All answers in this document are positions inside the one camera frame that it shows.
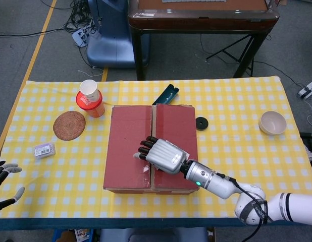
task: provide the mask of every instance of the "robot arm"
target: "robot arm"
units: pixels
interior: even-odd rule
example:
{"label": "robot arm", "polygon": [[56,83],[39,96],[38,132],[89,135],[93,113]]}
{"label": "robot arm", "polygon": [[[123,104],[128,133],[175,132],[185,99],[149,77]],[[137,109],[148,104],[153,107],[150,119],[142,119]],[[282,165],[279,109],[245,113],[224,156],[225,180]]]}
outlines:
{"label": "robot arm", "polygon": [[[22,169],[18,167],[18,164],[5,164],[5,161],[0,161],[0,185],[9,175],[9,173],[18,173],[18,172],[21,172],[21,170]],[[25,188],[22,187],[17,191],[15,196],[13,196],[10,199],[0,202],[0,210],[17,202],[23,195],[24,191],[25,191]]]}
{"label": "robot arm", "polygon": [[182,172],[190,180],[222,199],[240,194],[236,216],[246,224],[287,220],[312,225],[312,196],[279,193],[265,205],[264,191],[254,185],[238,184],[234,178],[218,173],[194,160],[169,141],[147,137],[134,157],[144,159],[169,174]]}

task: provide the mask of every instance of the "robotic hand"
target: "robotic hand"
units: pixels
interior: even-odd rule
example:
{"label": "robotic hand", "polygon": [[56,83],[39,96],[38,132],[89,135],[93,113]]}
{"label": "robotic hand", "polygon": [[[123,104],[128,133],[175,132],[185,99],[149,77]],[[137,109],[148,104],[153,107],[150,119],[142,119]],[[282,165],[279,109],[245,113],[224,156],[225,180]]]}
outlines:
{"label": "robotic hand", "polygon": [[[18,167],[18,164],[5,164],[5,161],[0,161],[0,185],[4,182],[9,173],[18,173],[21,172],[21,168]],[[20,188],[14,197],[0,202],[0,210],[11,204],[17,202],[23,195],[25,188]]]}
{"label": "robotic hand", "polygon": [[312,196],[278,193],[269,202],[264,191],[254,185],[237,183],[236,179],[218,173],[195,160],[169,141],[149,136],[140,143],[134,157],[146,160],[169,174],[182,172],[184,178],[196,183],[222,199],[240,194],[236,216],[245,224],[261,224],[286,220],[312,225]]}

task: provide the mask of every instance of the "wicker coaster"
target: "wicker coaster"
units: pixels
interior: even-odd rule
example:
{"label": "wicker coaster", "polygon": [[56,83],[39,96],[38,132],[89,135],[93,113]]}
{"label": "wicker coaster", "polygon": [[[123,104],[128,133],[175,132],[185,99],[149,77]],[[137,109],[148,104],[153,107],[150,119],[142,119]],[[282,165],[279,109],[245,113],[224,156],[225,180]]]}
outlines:
{"label": "wicker coaster", "polygon": [[85,128],[84,116],[76,111],[62,113],[54,122],[53,130],[61,140],[74,140]]}

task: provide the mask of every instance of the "white paper cup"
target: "white paper cup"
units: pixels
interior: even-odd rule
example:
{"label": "white paper cup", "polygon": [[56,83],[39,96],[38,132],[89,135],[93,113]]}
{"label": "white paper cup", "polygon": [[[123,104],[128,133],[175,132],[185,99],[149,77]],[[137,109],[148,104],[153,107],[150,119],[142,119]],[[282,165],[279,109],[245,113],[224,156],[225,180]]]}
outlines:
{"label": "white paper cup", "polygon": [[82,92],[90,102],[99,100],[100,94],[95,80],[88,79],[82,82],[80,85],[80,92]]}

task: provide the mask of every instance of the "metal stand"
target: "metal stand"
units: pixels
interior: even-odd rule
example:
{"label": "metal stand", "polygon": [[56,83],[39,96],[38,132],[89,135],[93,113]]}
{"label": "metal stand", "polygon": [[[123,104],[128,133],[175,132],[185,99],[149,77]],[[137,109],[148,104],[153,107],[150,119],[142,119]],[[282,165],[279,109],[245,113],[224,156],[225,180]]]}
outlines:
{"label": "metal stand", "polygon": [[[226,51],[226,49],[230,48],[231,46],[233,46],[233,45],[235,45],[235,44],[241,42],[242,40],[244,40],[244,39],[246,39],[246,38],[248,38],[248,37],[250,37],[249,40],[248,40],[248,43],[247,43],[245,49],[243,50],[243,52],[241,53],[241,56],[239,57],[239,59],[237,59],[237,58],[234,57],[232,54],[230,54],[230,53],[228,53],[228,52]],[[254,40],[254,37],[253,37],[251,34],[248,34],[248,35],[242,37],[241,39],[239,39],[239,40],[233,42],[232,44],[229,44],[227,47],[225,47],[225,48],[219,50],[218,52],[216,52],[216,53],[214,53],[214,54],[208,56],[208,57],[206,58],[206,60],[208,60],[208,59],[210,59],[211,57],[213,57],[213,56],[215,56],[215,55],[217,55],[217,54],[223,52],[224,54],[226,54],[226,55],[229,56],[230,58],[234,59],[234,60],[237,61],[238,63],[241,63],[242,59],[244,58],[244,56],[245,56],[247,50],[249,49],[250,44],[252,44],[253,40]],[[252,74],[253,74],[253,58],[252,58],[252,60],[251,60],[251,67],[247,67],[247,69],[250,70],[250,76],[252,77]]]}

